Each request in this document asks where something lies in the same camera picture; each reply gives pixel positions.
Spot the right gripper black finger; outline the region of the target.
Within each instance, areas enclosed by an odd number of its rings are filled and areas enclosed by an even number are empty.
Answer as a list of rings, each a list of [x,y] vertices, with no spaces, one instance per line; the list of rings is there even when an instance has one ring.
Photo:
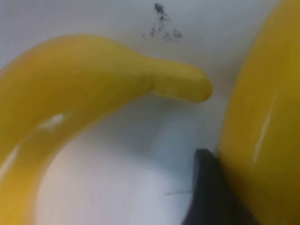
[[[184,225],[256,225],[257,219],[228,185],[220,162],[208,149],[194,154],[192,199]]]

